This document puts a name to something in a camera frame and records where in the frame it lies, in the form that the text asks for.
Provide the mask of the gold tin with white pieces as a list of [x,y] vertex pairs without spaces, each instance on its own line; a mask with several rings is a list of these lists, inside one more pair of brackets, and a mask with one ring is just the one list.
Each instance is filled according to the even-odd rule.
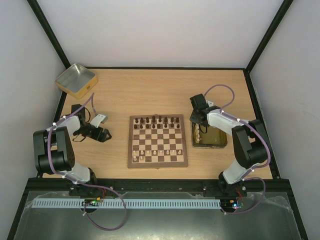
[[227,134],[222,130],[191,123],[191,145],[194,148],[224,149],[227,144]]

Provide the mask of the wooden chess board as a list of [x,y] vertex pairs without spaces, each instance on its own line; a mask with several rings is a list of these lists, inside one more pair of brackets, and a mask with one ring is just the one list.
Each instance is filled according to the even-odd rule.
[[182,114],[133,115],[129,118],[129,169],[187,167]]

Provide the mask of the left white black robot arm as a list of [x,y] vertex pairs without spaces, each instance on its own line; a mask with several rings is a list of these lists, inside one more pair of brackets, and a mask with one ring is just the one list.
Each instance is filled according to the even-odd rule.
[[63,122],[50,129],[38,130],[33,133],[33,152],[35,168],[38,173],[71,179],[73,184],[85,183],[96,185],[97,178],[93,170],[76,161],[71,137],[81,135],[104,143],[112,138],[109,130],[100,124],[107,121],[105,114],[91,113],[80,104],[71,106],[71,113],[62,118]]

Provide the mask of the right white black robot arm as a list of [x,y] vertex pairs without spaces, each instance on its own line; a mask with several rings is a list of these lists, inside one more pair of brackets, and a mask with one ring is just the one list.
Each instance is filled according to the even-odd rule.
[[263,123],[244,120],[226,113],[220,107],[207,103],[203,94],[190,98],[190,121],[203,127],[215,127],[232,137],[235,160],[218,176],[218,191],[230,196],[243,186],[241,181],[256,168],[271,161],[270,141]]

